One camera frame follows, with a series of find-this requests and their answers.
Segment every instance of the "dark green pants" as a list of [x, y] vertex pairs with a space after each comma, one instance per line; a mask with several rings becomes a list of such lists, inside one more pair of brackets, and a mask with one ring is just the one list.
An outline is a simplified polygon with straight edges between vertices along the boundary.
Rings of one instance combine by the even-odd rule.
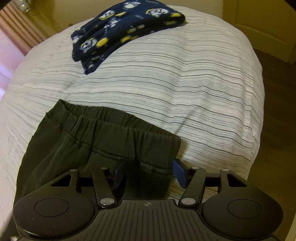
[[[69, 169], [88, 175], [120, 159], [128, 163], [122, 199], [163, 199], [180, 143], [178, 136], [123, 111], [59, 100], [29, 142], [14, 204]], [[17, 235], [11, 219], [1, 240]]]

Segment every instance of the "silver screw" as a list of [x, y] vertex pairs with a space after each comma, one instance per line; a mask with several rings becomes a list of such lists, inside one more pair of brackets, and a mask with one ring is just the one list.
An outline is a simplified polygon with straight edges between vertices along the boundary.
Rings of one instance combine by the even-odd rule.
[[100, 203], [104, 206], [108, 206], [115, 203], [115, 200], [113, 198], [105, 197], [100, 200]]
[[184, 205], [193, 205], [195, 203], [195, 199], [191, 197], [183, 198], [181, 200], [181, 203], [183, 203]]

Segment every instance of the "striped bedding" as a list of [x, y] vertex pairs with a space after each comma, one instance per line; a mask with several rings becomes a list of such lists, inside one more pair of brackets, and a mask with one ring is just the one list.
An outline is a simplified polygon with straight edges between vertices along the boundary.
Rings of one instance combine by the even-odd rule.
[[[0, 229], [12, 211], [31, 136], [58, 99], [131, 113], [182, 138], [178, 158], [208, 172], [248, 173], [263, 122], [261, 65], [246, 36], [185, 7], [187, 24], [124, 45], [92, 74], [71, 58], [72, 26], [34, 47], [0, 102]], [[168, 198], [183, 190], [172, 181]]]

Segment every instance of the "crosshair symbol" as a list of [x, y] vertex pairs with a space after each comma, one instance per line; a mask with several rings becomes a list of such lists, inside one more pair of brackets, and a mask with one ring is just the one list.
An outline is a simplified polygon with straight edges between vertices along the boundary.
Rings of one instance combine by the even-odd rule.
[[152, 205], [152, 203], [150, 203], [150, 202], [146, 202], [146, 203], [144, 203], [144, 205], [146, 206], [146, 207], [149, 207], [149, 206], [151, 206]]

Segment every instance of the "bed sheet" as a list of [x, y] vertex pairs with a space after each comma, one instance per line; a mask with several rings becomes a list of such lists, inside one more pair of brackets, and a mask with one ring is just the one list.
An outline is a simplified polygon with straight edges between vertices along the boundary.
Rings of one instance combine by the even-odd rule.
[[[28, 142], [58, 99], [126, 111], [179, 135], [178, 158], [188, 166], [229, 168], [247, 178], [263, 123], [261, 65], [238, 29], [171, 7], [185, 14], [186, 25], [131, 41], [87, 76], [71, 58], [70, 39], [87, 21], [28, 53], [0, 102], [0, 229], [12, 212]], [[173, 180], [168, 198], [182, 192]]]

